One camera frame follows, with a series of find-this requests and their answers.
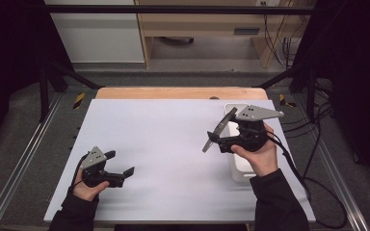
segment white container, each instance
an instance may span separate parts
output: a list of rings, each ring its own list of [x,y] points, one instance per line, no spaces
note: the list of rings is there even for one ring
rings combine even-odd
[[[233,108],[237,108],[236,114],[245,109],[248,104],[226,104],[225,105],[225,115],[228,114]],[[239,135],[239,130],[237,130],[237,123],[229,122],[224,129],[224,135],[226,137],[234,137]],[[229,159],[230,172],[232,174],[232,179],[236,182],[249,182],[256,174],[251,168],[251,164],[244,158],[238,156],[237,154],[227,153]]]

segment person's right arm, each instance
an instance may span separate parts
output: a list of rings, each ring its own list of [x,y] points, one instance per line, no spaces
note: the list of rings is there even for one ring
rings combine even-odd
[[[273,134],[273,129],[266,125]],[[254,230],[309,230],[307,217],[293,194],[281,169],[278,168],[277,147],[272,141],[256,152],[232,145],[232,151],[250,164],[256,176],[251,186],[257,197]]]

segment aluminum rail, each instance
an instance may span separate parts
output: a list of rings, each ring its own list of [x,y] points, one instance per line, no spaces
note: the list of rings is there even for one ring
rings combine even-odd
[[[39,123],[37,129],[35,130],[34,135],[29,140],[28,145],[23,151],[22,156],[20,157],[10,178],[8,179],[8,182],[6,183],[4,189],[1,191],[0,193],[0,220],[3,217],[5,210],[7,209],[9,203],[11,202],[11,199],[20,181],[22,180],[22,177],[24,173],[26,172],[26,169],[28,168],[30,162],[32,161],[32,158],[35,155],[36,150],[39,147],[39,144],[47,130],[47,127],[49,126],[54,114],[57,111],[57,108],[59,106],[59,102],[61,101],[61,99],[62,99],[62,94],[56,93],[55,97],[53,98],[51,102],[51,105],[50,105],[51,109],[49,111],[49,114],[46,117],[46,120]]]
[[[304,97],[302,95],[293,94],[296,99],[297,105],[302,111],[303,115],[306,115]],[[318,137],[318,129],[313,129],[311,131],[312,138],[316,142]],[[353,226],[353,229],[356,231],[369,231],[369,227],[359,210],[356,201],[351,194],[350,189],[344,181],[344,178],[336,166],[334,160],[332,159],[329,150],[327,149],[326,144],[323,142],[323,139],[320,138],[318,144],[318,150],[320,157],[323,163],[324,168],[326,169],[327,175],[330,178],[332,186],[337,193],[338,198],[344,204],[345,209],[348,213],[348,221]]]
[[[334,9],[312,7],[237,7],[237,6],[167,6],[167,5],[21,5],[24,10],[49,13],[197,13],[197,14],[267,14],[314,15],[334,13]]]

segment white wall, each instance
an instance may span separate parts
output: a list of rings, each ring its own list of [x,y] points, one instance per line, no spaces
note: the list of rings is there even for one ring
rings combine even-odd
[[[133,0],[45,0],[49,4],[134,5]],[[52,13],[73,63],[144,63],[133,13]]]

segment black sleeve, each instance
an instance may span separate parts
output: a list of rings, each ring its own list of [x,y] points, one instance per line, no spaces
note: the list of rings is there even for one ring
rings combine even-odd
[[[257,197],[255,231],[309,230],[305,212],[281,169],[263,177],[253,177],[251,186]]]
[[[93,231],[97,205],[97,196],[93,201],[87,201],[68,193],[62,204],[63,208],[55,214],[49,231]]]

